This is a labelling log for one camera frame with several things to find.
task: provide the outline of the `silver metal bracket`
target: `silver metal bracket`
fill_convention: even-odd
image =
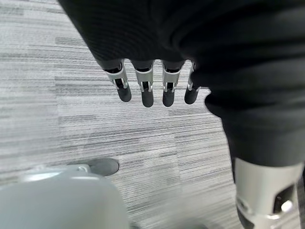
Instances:
[[[126,74],[125,66],[124,66],[123,63],[121,63],[121,65],[122,65],[122,69],[118,73],[106,72],[107,75],[108,75],[108,78],[111,81],[111,83],[113,83],[115,85],[117,90],[119,90],[119,87],[116,84],[115,80],[118,80],[118,79],[120,79],[122,81],[124,89],[126,89],[128,87],[128,80],[127,80],[127,74]]]
[[[178,84],[178,80],[179,80],[179,75],[180,75],[180,71],[175,72],[175,73],[169,73],[165,70],[165,67],[163,65],[163,90],[164,92],[167,92],[167,84],[168,83],[173,83],[173,89],[172,92],[174,93],[176,90],[176,86]]]
[[[303,170],[303,162],[266,167],[235,159],[236,206],[242,217],[254,224],[253,229],[272,228],[278,219],[297,207],[292,195],[280,205],[280,211],[274,210],[275,201],[282,200],[277,197],[279,193],[296,184]]]
[[[141,92],[144,92],[143,82],[148,82],[148,91],[151,92],[153,89],[153,68],[146,72],[140,72],[135,69],[135,74],[137,76],[138,85],[140,86]]]

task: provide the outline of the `black fabric sleeve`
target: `black fabric sleeve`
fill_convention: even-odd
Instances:
[[[304,0],[59,2],[97,60],[193,60],[232,158],[305,160]]]
[[[211,89],[205,104],[222,119],[231,157],[264,166],[304,161],[305,2],[180,4],[154,1],[152,15],[163,44],[196,62],[192,80]]]

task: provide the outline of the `floor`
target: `floor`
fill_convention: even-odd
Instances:
[[[141,103],[125,61],[132,100],[121,102],[55,0],[0,0],[0,183],[38,166],[112,157],[110,179],[131,220],[143,229],[175,228],[197,219],[209,229],[241,229],[220,120],[183,97],[162,104],[162,66],[154,65],[154,106]],[[296,210],[282,229],[299,229]]]

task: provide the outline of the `robotic hand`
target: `robotic hand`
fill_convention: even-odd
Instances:
[[[123,60],[136,70],[144,106],[153,105],[153,61],[163,62],[163,104],[193,62],[192,104],[222,119],[236,206],[245,229],[269,229],[296,205],[305,161],[305,2],[301,0],[59,0],[107,72],[131,99]]]

